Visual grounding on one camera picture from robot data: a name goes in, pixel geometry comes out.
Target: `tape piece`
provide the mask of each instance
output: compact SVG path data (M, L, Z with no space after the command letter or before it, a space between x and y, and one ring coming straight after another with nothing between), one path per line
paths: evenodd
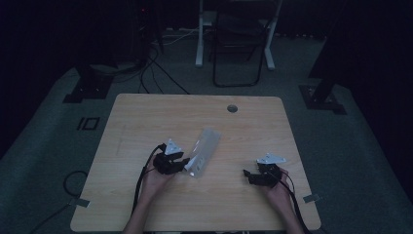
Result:
M312 194L306 197L303 197L305 203L310 203L310 202L317 202L321 200L321 197L319 194Z
M90 201L84 200L82 198L78 198L78 199L72 198L69 202L69 205L70 206L80 206L80 207L87 208L90 203L91 203Z

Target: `tabletop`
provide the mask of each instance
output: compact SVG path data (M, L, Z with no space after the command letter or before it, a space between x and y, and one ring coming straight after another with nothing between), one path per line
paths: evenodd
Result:
M229 105L237 107L228 111ZM121 231L129 220L136 182L152 150L170 138L187 156L204 128L221 133L201 177L177 174L157 198L146 231L283 230L262 192L243 169L272 153L294 182L309 229L320 227L310 185L278 97L121 94L115 100L81 198L74 231Z

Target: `chair backrest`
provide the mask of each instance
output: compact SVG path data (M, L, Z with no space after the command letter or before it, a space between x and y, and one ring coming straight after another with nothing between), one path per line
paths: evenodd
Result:
M275 0L226 0L216 9L215 23L220 29L258 36L269 26L277 10Z

